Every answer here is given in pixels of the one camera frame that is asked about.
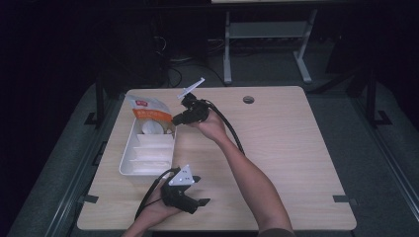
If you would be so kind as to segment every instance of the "wooden table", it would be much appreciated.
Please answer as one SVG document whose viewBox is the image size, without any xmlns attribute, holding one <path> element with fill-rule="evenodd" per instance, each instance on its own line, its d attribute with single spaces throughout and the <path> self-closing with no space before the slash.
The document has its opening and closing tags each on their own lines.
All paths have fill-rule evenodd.
<svg viewBox="0 0 419 237">
<path fill-rule="evenodd" d="M 181 92 L 154 89 L 131 90 L 128 94 L 157 98 L 174 116 L 184 110 L 176 98 Z M 356 227 L 349 204 L 334 200 L 334 196 L 345 193 L 301 88 L 198 88 L 194 95 L 212 101 L 230 121 L 246 155 L 275 184 L 295 230 Z M 255 102 L 243 103 L 245 96 L 252 96 Z M 89 191 L 98 200 L 85 202 L 77 222 L 80 229 L 127 229 L 151 185 L 134 185 L 119 172 L 133 120 L 125 101 Z M 193 215 L 180 213 L 153 230 L 257 230 L 219 148 L 198 130 L 179 125 L 173 166 L 186 164 L 202 178 L 186 194 L 196 199 L 210 198 L 210 202 Z"/>
</svg>

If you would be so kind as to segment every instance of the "grommet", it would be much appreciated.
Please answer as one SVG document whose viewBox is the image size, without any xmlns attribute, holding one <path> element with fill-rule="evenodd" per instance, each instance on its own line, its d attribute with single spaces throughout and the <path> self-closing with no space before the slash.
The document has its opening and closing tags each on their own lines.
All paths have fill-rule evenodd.
<svg viewBox="0 0 419 237">
<path fill-rule="evenodd" d="M 255 98 L 251 96 L 245 96 L 243 97 L 243 102 L 246 104 L 253 104 L 255 102 Z"/>
</svg>

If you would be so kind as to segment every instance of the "human arm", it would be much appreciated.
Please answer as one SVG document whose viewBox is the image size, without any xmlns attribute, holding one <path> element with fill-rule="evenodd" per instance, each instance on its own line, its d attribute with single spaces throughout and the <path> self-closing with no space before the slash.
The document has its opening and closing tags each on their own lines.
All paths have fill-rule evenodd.
<svg viewBox="0 0 419 237">
<path fill-rule="evenodd" d="M 282 228 L 293 232 L 288 213 L 270 179 L 230 140 L 224 123 L 214 112 L 203 122 L 191 123 L 213 140 L 225 155 L 231 172 L 247 205 L 255 216 L 259 232 Z"/>
<path fill-rule="evenodd" d="M 181 212 L 181 210 L 176 207 L 166 206 L 163 203 L 163 200 L 161 200 L 160 188 L 163 183 L 164 182 L 161 182 L 153 191 L 147 202 L 149 205 L 146 206 L 146 208 L 141 212 L 135 222 L 123 234 L 123 237 L 141 237 L 148 228 L 157 225 L 168 217 Z"/>
</svg>

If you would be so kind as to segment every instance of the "white organizer tray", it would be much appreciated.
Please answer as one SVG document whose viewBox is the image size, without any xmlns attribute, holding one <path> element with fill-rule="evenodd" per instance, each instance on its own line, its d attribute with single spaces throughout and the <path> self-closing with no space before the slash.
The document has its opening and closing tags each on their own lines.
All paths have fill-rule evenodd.
<svg viewBox="0 0 419 237">
<path fill-rule="evenodd" d="M 156 179 L 172 167 L 176 128 L 173 134 L 141 134 L 135 119 L 126 143 L 120 173 L 135 183 Z"/>
</svg>

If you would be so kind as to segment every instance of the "black tape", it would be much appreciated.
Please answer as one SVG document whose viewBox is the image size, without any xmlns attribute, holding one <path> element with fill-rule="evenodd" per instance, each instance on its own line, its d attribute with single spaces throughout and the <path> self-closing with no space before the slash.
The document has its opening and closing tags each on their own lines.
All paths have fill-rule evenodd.
<svg viewBox="0 0 419 237">
<path fill-rule="evenodd" d="M 347 196 L 333 196 L 335 202 L 349 202 L 349 198 Z"/>
<path fill-rule="evenodd" d="M 91 202 L 91 203 L 96 203 L 98 201 L 98 199 L 99 199 L 99 197 L 96 197 L 96 196 L 87 195 L 87 196 L 84 197 L 85 202 Z"/>
</svg>

